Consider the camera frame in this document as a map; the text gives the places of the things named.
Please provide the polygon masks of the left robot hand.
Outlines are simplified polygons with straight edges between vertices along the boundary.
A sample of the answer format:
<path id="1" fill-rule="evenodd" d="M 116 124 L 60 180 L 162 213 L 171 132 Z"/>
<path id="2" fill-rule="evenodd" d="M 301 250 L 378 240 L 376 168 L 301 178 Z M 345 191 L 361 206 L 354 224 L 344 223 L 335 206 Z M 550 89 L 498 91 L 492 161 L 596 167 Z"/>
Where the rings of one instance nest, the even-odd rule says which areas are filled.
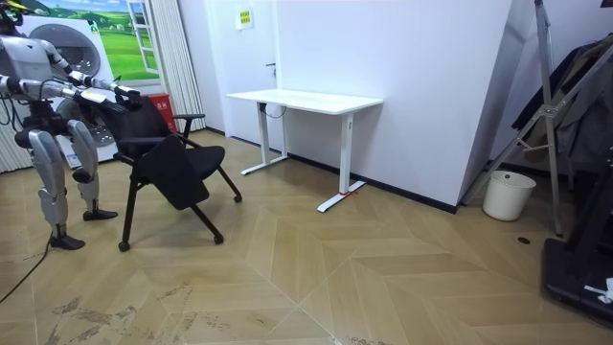
<path id="1" fill-rule="evenodd" d="M 131 111 L 138 110 L 142 106 L 141 93 L 135 89 L 117 85 L 114 88 L 116 103 Z"/>

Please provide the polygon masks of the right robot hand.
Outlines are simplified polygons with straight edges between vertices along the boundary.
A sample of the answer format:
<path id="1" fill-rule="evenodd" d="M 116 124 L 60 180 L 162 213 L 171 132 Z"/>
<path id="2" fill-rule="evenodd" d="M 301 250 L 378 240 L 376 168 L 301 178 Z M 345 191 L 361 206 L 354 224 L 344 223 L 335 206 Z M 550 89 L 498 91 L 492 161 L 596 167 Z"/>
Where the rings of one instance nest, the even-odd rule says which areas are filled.
<path id="1" fill-rule="evenodd" d="M 90 113 L 93 109 L 104 115 L 125 115 L 129 112 L 123 105 L 113 103 L 104 95 L 91 91 L 76 91 L 73 101 L 84 113 Z"/>

